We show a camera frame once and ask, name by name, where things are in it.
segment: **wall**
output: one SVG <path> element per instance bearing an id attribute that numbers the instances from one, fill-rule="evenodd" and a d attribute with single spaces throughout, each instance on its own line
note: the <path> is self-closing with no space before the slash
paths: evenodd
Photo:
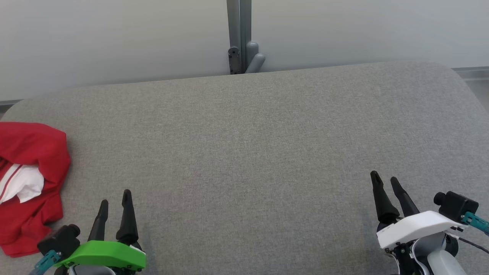
<path id="1" fill-rule="evenodd" d="M 255 0 L 262 71 L 397 59 L 489 65 L 487 0 Z M 0 101 L 228 74 L 224 0 L 2 0 Z"/>
<path id="2" fill-rule="evenodd" d="M 253 1 L 262 71 L 426 59 L 489 65 L 487 0 Z"/>
<path id="3" fill-rule="evenodd" d="M 0 101 L 228 74 L 222 0 L 2 0 Z"/>

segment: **red shirt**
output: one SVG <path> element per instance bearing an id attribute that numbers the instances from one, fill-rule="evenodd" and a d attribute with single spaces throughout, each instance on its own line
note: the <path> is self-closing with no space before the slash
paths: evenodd
<path id="1" fill-rule="evenodd" d="M 14 163 L 38 165 L 44 177 L 41 195 L 0 204 L 0 247 L 6 255 L 39 252 L 37 243 L 51 231 L 45 224 L 63 217 L 60 189 L 70 162 L 64 132 L 39 123 L 0 122 L 0 179 Z"/>

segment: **white stripe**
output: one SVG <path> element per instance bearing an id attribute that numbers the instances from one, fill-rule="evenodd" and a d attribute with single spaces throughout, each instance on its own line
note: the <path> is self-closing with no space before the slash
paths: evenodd
<path id="1" fill-rule="evenodd" d="M 19 164 L 13 164 L 8 170 L 7 170 L 7 173 L 5 173 L 5 175 L 3 176 L 3 178 L 0 180 L 0 194 L 2 193 L 3 191 L 3 188 L 5 187 L 5 184 L 7 184 L 7 181 L 8 179 L 10 178 L 10 176 L 15 172 L 15 170 L 17 170 L 17 168 L 19 167 L 20 165 Z"/>
<path id="2" fill-rule="evenodd" d="M 3 193 L 3 197 L 0 198 L 0 204 L 12 199 L 17 194 L 18 191 L 15 191 L 15 194 L 10 194 L 9 192 L 12 188 L 14 188 L 14 190 L 19 189 L 19 186 L 16 186 L 17 183 L 16 183 L 15 179 L 21 173 L 24 166 L 25 165 L 20 165 L 20 168 L 17 170 L 17 172 L 15 172 L 15 174 L 10 178 L 10 181 L 7 182 L 7 187 L 5 188 L 5 192 Z"/>

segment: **fabric texture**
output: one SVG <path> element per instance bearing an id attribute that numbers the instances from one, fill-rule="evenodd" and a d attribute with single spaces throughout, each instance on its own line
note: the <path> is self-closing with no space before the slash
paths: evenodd
<path id="1" fill-rule="evenodd" d="M 51 231 L 45 224 L 63 217 L 59 192 L 70 164 L 66 134 L 39 123 L 0 122 L 0 158 L 3 167 L 13 163 L 2 191 L 0 246 L 11 257 L 37 253 L 37 243 Z"/>
<path id="2" fill-rule="evenodd" d="M 393 274 L 372 170 L 396 176 L 421 211 L 451 190 L 489 218 L 489 117 L 435 63 L 86 87 L 26 99 L 2 121 L 67 134 L 65 215 L 53 227 L 77 224 L 85 242 L 108 199 L 115 240 L 132 191 L 145 275 Z M 475 229 L 461 235 L 489 247 Z M 0 274 L 27 274 L 39 258 L 0 256 Z M 457 259 L 469 275 L 489 269 L 464 243 Z"/>

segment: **black cable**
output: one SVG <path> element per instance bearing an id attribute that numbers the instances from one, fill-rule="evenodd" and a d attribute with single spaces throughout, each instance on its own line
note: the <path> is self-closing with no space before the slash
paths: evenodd
<path id="1" fill-rule="evenodd" d="M 463 241 L 464 243 L 468 243 L 468 244 L 470 244 L 470 245 L 472 245 L 472 246 L 475 246 L 475 247 L 477 247 L 478 249 L 480 249 L 480 250 L 484 251 L 485 253 L 488 253 L 488 254 L 489 254 L 489 250 L 487 250 L 487 249 L 483 248 L 483 247 L 482 247 L 482 246 L 480 246 L 480 245 L 474 244 L 473 242 L 471 242 L 471 241 L 467 241 L 466 239 L 461 238 L 461 237 L 459 237 L 458 239 L 459 239 L 459 240 L 461 240 L 461 241 Z"/>

